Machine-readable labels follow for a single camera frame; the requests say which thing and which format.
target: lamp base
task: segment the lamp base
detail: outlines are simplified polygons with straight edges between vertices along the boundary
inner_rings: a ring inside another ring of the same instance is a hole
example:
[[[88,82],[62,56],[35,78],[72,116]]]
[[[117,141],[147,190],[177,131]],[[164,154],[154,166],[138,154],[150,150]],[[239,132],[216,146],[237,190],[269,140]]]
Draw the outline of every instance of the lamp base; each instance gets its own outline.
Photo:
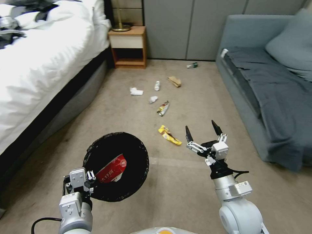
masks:
[[[114,32],[126,32],[131,30],[131,27],[129,25],[123,24],[120,26],[120,24],[115,25],[112,27],[112,31]]]

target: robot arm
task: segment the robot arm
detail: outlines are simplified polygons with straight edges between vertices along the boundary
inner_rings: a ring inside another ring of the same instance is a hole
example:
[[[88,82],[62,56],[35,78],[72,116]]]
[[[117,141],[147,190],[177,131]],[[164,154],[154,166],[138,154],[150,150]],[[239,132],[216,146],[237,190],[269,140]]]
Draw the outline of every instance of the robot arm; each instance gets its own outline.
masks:
[[[236,178],[249,171],[236,171],[225,163],[228,154],[226,140],[221,128],[212,121],[218,140],[201,145],[193,141],[186,126],[187,148],[205,158],[211,169],[210,177],[214,182],[215,192],[222,205],[219,216],[223,227],[229,234],[269,234],[258,208],[244,196],[252,192],[248,181],[237,182]]]
[[[91,233],[93,217],[90,195],[93,193],[92,184],[95,180],[93,171],[86,171],[84,167],[64,176],[63,196],[58,205],[62,215],[59,234]]]

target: gray blanket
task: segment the gray blanket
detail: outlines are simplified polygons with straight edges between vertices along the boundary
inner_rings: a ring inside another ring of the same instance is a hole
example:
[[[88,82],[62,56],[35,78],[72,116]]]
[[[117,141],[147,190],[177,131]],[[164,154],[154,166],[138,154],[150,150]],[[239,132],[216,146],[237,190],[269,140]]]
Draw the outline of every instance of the gray blanket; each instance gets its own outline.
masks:
[[[312,164],[312,82],[289,72],[263,48],[227,48],[258,99],[270,139],[268,159],[293,171]]]

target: white duvet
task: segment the white duvet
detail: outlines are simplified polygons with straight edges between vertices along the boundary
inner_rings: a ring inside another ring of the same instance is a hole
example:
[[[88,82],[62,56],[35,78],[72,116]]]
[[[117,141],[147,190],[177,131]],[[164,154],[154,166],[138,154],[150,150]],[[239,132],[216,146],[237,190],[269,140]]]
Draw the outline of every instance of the white duvet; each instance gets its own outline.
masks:
[[[27,37],[0,49],[0,154],[109,45],[103,0],[55,4],[59,7],[47,21],[36,23],[30,14],[17,17]],[[10,7],[0,5],[0,16]]]

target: trash bin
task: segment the trash bin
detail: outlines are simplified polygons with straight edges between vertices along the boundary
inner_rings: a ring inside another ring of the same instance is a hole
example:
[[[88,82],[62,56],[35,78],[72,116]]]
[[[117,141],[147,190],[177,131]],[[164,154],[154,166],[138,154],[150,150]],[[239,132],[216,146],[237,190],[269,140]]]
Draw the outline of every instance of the trash bin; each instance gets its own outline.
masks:
[[[93,170],[97,178],[92,198],[119,202],[134,194],[144,183],[149,171],[149,156],[137,137],[125,132],[109,133],[87,149],[83,167]]]

